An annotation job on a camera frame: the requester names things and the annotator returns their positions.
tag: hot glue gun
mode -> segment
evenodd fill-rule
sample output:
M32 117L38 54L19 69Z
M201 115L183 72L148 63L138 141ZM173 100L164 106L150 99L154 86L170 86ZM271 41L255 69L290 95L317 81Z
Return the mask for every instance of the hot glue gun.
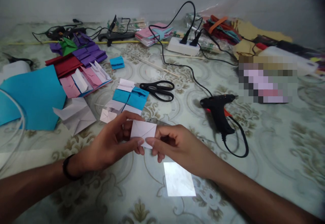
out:
M221 133L222 140L224 142L224 145L228 149L228 151L234 156L237 156L239 158L244 158L248 155L248 144L246 141L245 132L241 127L241 125L224 108L225 104L233 102L233 100L236 99L237 97L238 97L237 95L232 95L232 94L218 95L218 96L202 99L200 101L200 104L204 109L206 109L208 112L211 113L214 124L216 125L217 130ZM238 156L234 154L232 151L230 151L230 149L226 144L226 136L228 134L233 134L235 132L235 130L229 125L226 119L227 116L237 124L237 126L239 127L243 135L245 148L246 148L246 152L243 156Z

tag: white wall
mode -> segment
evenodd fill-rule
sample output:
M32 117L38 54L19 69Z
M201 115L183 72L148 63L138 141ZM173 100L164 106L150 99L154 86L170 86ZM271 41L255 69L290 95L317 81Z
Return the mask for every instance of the white wall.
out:
M0 0L0 37L16 23L106 21L118 16L169 20L186 0ZM325 46L324 0L192 0L201 10L228 3L228 14L259 28L281 31L302 45ZM187 6L182 12L192 11Z

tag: black wristband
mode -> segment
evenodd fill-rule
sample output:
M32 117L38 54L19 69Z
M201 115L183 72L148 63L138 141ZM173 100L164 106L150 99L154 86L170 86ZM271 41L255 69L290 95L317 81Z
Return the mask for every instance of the black wristband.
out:
M71 180L71 181L77 181L79 179L81 179L81 177L74 177L74 176L71 176L68 171L67 171L67 166L68 166L68 163L69 163L69 159L74 156L75 154L73 155L70 155L68 158L66 158L62 164L62 169L63 169L63 173L64 175L67 177L67 179Z

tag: power strip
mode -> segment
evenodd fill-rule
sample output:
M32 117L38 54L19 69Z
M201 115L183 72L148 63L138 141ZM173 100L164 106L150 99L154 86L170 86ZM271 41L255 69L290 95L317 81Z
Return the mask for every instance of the power strip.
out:
M189 56L196 56L199 53L200 47L198 45L196 47L191 46L190 45L191 41L187 41L187 44L181 44L180 41L181 41L180 38L172 37L172 39L169 41L169 45L167 49L169 51L173 51L173 52L177 52Z

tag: hand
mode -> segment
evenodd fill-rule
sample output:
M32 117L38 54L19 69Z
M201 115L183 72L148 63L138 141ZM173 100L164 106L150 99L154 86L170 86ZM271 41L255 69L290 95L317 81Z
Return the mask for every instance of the hand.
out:
M158 162L161 162L159 158L167 155L190 173L202 178L211 178L216 162L220 160L182 125L157 126L155 138L146 138L146 142L153 147L152 154L158 153Z
M142 138L132 138L130 140L133 121L127 121L127 119L144 121L141 116L135 113L122 112L104 126L90 146L71 158L71 160L73 158L79 159L83 173L106 169L127 153L137 150L144 143Z

